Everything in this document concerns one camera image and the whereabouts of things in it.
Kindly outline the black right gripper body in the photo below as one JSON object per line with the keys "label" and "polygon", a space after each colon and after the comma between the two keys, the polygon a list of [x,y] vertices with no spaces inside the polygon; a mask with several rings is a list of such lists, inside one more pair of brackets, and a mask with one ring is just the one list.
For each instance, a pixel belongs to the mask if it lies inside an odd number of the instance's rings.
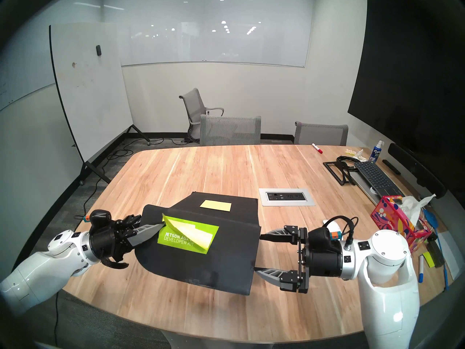
{"label": "black right gripper body", "polygon": [[342,247],[340,242],[330,242],[327,248],[304,245],[300,258],[300,271],[311,276],[340,277],[342,273]]}

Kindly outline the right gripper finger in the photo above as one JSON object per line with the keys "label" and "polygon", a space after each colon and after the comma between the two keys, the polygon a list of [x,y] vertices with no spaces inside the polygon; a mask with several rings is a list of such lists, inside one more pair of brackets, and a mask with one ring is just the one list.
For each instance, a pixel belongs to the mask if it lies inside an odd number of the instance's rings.
{"label": "right gripper finger", "polygon": [[307,228],[286,225],[283,228],[261,234],[260,240],[270,242],[287,242],[290,244],[308,244]]}
{"label": "right gripper finger", "polygon": [[281,291],[307,293],[309,289],[309,269],[304,271],[298,270],[281,270],[274,268],[254,268],[257,273],[266,282],[279,287]]}

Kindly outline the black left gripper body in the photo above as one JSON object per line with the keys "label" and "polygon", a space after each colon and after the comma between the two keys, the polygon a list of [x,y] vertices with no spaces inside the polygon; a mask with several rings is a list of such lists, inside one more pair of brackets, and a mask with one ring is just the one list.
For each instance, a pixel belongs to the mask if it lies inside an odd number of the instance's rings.
{"label": "black left gripper body", "polygon": [[92,253],[101,263],[122,263],[124,255],[133,250],[125,236],[127,233],[132,233],[127,220],[93,223],[89,231]]}

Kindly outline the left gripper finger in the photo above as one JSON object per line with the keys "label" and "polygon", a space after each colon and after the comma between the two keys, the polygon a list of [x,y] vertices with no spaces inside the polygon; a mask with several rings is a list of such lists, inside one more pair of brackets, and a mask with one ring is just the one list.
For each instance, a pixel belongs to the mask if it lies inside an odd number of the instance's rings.
{"label": "left gripper finger", "polygon": [[124,232],[126,230],[135,230],[140,226],[142,215],[128,215],[124,219],[116,221],[116,231]]}
{"label": "left gripper finger", "polygon": [[142,243],[153,238],[165,226],[165,223],[158,223],[155,225],[146,224],[133,230],[127,241],[132,247],[137,247]]}

